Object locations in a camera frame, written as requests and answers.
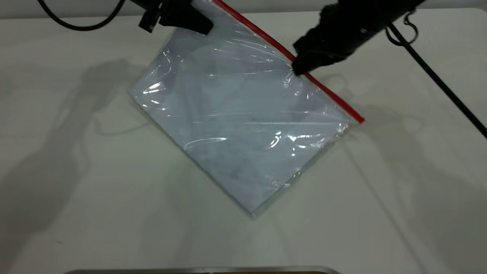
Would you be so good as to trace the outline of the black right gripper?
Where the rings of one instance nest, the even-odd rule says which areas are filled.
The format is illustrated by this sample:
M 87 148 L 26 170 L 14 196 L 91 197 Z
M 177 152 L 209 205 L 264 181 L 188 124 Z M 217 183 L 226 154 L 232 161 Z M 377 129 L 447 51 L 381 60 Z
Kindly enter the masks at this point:
M 343 55 L 355 52 L 384 27 L 385 23 L 373 4 L 326 5 L 312 30 L 312 37 L 302 36 L 294 42 L 296 58 L 292 69 L 301 76 L 341 62 L 345 59 Z

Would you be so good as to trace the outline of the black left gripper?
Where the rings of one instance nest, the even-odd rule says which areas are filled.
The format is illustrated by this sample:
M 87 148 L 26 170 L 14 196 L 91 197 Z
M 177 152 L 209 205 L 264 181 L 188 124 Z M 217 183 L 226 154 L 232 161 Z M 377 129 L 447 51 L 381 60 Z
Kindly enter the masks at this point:
M 207 35 L 213 28 L 213 22 L 209 18 L 190 6 L 192 0 L 132 0 L 132 2 L 145 10 L 139 27 L 148 33 L 153 32 L 159 19 L 163 26 L 188 29 L 203 35 Z

